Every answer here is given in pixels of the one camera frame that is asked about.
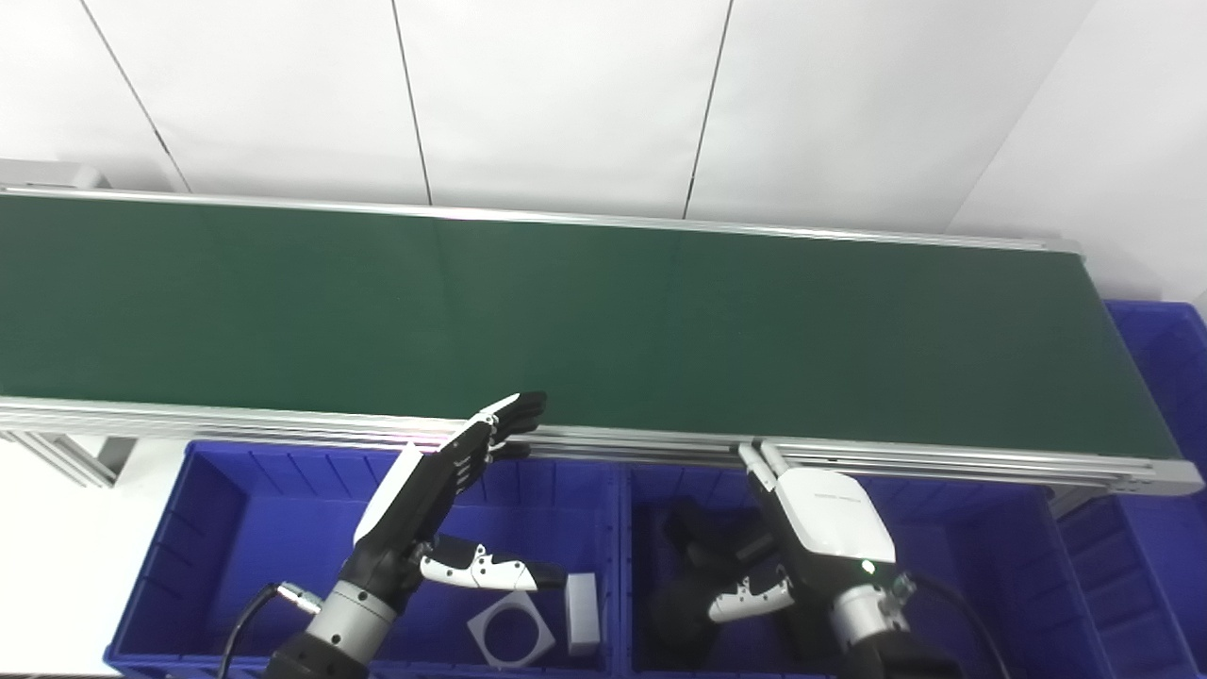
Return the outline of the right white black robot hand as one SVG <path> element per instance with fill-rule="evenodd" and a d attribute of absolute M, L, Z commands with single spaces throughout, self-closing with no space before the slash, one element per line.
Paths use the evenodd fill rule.
<path fill-rule="evenodd" d="M 765 439 L 733 450 L 780 557 L 779 580 L 741 576 L 721 589 L 709 605 L 711 622 L 814 605 L 842 644 L 905 630 L 891 593 L 894 542 L 861 482 L 840 472 L 793 467 Z"/>

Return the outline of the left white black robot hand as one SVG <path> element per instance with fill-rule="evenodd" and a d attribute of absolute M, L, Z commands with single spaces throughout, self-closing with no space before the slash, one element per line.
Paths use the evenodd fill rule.
<path fill-rule="evenodd" d="M 441 533 L 457 494 L 497 460 L 525 460 L 530 447 L 512 437 L 536 431 L 543 391 L 517 392 L 484 406 L 432 453 L 406 447 L 366 507 L 337 584 L 401 614 L 422 581 L 453 589 L 564 589 L 562 567 L 492 552 L 482 542 Z"/>

